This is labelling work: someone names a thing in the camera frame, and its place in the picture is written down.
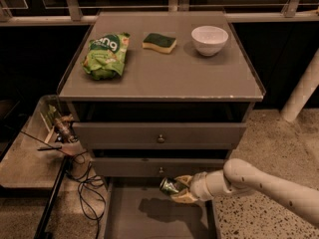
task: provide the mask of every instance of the chip bag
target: chip bag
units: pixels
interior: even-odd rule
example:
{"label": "chip bag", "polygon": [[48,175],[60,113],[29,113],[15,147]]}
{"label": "chip bag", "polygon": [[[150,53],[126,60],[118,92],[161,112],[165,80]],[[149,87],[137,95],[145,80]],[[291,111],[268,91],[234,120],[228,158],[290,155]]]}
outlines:
{"label": "chip bag", "polygon": [[89,52],[82,62],[84,71],[94,80],[121,76],[129,46],[130,34],[109,34],[89,43]]}

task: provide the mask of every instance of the bowl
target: bowl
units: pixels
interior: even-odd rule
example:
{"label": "bowl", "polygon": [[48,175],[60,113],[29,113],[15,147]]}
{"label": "bowl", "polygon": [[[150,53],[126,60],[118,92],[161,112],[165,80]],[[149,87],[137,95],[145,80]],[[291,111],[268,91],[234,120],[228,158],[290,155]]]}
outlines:
{"label": "bowl", "polygon": [[228,34],[218,27],[201,26],[191,31],[191,38],[193,45],[202,55],[212,56],[225,46]]}

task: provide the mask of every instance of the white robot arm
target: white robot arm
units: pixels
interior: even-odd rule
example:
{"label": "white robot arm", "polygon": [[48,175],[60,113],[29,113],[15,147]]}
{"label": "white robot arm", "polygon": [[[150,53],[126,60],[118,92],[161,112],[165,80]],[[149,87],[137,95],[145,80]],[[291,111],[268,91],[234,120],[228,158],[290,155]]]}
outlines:
{"label": "white robot arm", "polygon": [[319,191],[260,171],[233,158],[223,170],[194,176],[165,178],[159,189],[175,202],[212,200],[214,196],[240,196],[257,190],[319,228]]}

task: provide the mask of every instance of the yellow sponge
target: yellow sponge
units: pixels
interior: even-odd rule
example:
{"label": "yellow sponge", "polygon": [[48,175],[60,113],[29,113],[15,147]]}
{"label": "yellow sponge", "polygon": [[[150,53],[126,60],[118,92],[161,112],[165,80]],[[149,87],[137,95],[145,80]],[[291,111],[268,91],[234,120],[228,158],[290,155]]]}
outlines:
{"label": "yellow sponge", "polygon": [[153,49],[157,52],[169,54],[176,46],[176,38],[157,33],[150,33],[143,40],[144,49]]}

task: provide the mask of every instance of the gray cabinet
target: gray cabinet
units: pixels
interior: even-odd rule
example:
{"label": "gray cabinet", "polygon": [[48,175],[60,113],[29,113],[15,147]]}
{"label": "gray cabinet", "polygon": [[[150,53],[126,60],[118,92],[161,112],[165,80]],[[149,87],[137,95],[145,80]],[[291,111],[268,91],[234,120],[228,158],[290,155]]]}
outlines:
{"label": "gray cabinet", "polygon": [[[203,57],[192,45],[190,33],[200,25],[221,27],[229,35],[224,49],[213,57]],[[124,74],[92,80],[81,67],[90,40],[122,32],[131,35]],[[169,55],[143,49],[148,33],[176,37],[177,45]],[[263,96],[221,12],[103,12],[59,91],[97,174],[117,184],[128,181],[120,187],[109,184],[110,198],[112,191],[120,192],[133,205],[137,197],[130,199],[132,194],[144,197],[139,186],[132,189],[141,180],[143,187],[154,180],[159,186],[164,176],[222,168],[244,134],[249,112]],[[118,198],[115,204],[122,205]],[[133,212],[137,220],[142,217],[140,211]],[[145,218],[141,221],[146,228]]]}

